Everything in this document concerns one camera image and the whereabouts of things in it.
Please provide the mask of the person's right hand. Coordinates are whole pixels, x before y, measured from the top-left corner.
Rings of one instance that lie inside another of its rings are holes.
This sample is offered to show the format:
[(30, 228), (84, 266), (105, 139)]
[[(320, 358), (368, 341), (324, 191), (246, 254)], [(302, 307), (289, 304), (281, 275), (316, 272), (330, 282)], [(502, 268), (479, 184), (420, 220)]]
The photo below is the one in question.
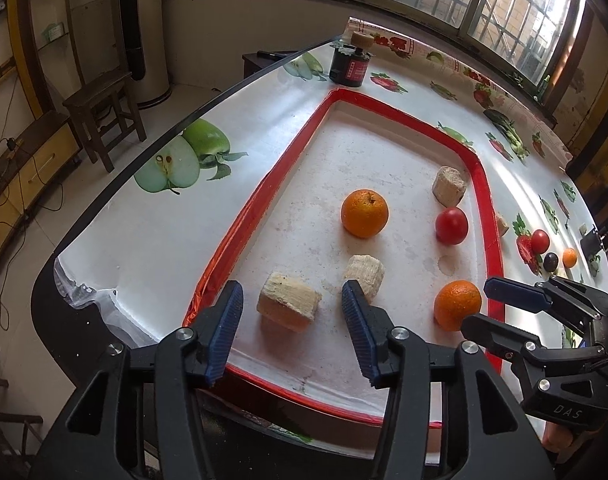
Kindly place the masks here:
[(591, 437), (591, 431), (574, 434), (569, 428), (546, 422), (540, 442), (554, 464), (563, 464)]

